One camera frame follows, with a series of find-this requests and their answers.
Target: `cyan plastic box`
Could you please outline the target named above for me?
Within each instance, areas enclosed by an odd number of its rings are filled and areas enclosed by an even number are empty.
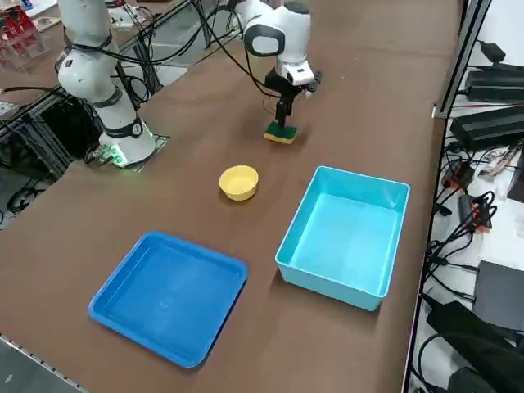
[[[275,257],[284,280],[375,310],[386,297],[409,185],[320,166]]]

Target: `small yellow bowl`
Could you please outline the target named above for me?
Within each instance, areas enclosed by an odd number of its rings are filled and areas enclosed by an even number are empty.
[[[220,189],[233,201],[245,201],[255,195],[259,174],[246,165],[233,166],[220,176]]]

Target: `table surface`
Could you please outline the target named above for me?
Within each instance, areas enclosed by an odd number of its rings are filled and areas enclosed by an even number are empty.
[[[171,0],[163,3],[138,3],[151,9],[153,13],[164,13],[175,7],[182,0]],[[58,6],[53,6],[40,14],[40,16],[60,16]],[[124,43],[137,33],[136,29],[130,31],[114,30],[114,37],[117,43]],[[32,59],[25,65],[22,71],[0,72],[0,86],[9,88],[12,86],[39,86],[54,88],[58,85],[58,78],[55,71],[56,59],[63,51],[64,36],[63,24],[55,25],[42,33],[47,52]],[[46,94],[39,90],[28,90],[23,92],[9,92],[1,96],[2,101],[12,102],[18,105],[27,105],[37,98]]]
[[[153,132],[171,136],[142,173],[74,163],[2,232],[2,332],[93,392],[400,391],[444,129],[431,106],[459,7],[432,0],[309,5],[309,60],[324,79],[314,97],[296,103],[295,143],[262,138],[272,116],[225,56],[192,67],[141,109]],[[260,77],[273,64],[253,63]],[[237,164],[260,173],[259,191],[240,204],[218,189],[221,172]],[[375,313],[287,284],[274,263],[318,165],[411,185],[390,293]],[[249,267],[198,369],[182,370],[88,317],[94,293],[150,230]]]

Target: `blue tray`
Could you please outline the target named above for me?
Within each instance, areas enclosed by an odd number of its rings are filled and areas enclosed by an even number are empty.
[[[409,186],[321,166],[275,257],[284,280],[374,310],[390,285]]]
[[[93,297],[89,316],[182,367],[195,367],[246,278],[240,260],[146,233]]]

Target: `green sponge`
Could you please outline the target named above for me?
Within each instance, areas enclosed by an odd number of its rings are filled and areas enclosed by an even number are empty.
[[[264,138],[277,143],[286,143],[291,145],[295,140],[296,127],[280,127],[276,121],[273,121],[265,132]]]

